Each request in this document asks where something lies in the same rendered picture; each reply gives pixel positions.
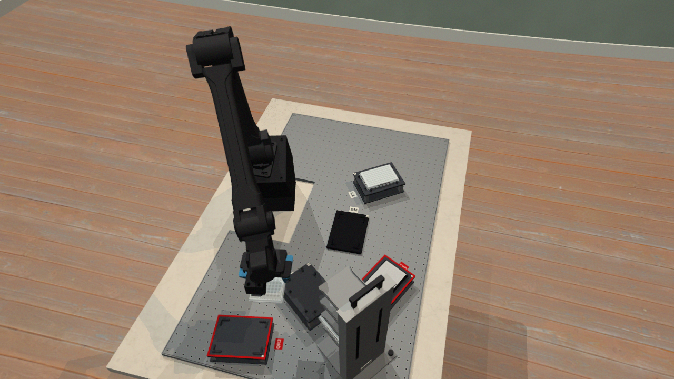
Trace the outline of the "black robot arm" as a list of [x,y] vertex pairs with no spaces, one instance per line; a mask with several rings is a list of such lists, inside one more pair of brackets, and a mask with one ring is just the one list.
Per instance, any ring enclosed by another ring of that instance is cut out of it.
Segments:
[[266,283],[276,277],[277,256],[271,236],[276,223],[263,203],[255,176],[271,177],[277,143],[271,141],[267,129],[259,130],[251,116],[238,73],[245,71],[245,62],[231,26],[197,32],[186,50],[193,77],[205,77],[216,108],[232,184],[234,231],[239,242],[245,241],[247,251],[245,291],[262,296]]

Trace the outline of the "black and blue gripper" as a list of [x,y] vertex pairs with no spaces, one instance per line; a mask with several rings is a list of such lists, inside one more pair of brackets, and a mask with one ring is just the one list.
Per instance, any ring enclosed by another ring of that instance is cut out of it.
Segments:
[[[276,249],[276,254],[277,254],[276,277],[281,277],[283,282],[286,283],[286,281],[290,279],[291,268],[293,265],[293,256],[287,255],[286,250],[280,249]],[[246,279],[246,274],[248,271],[245,258],[246,252],[243,253],[242,260],[239,266],[240,267],[239,277],[242,277],[244,279]]]

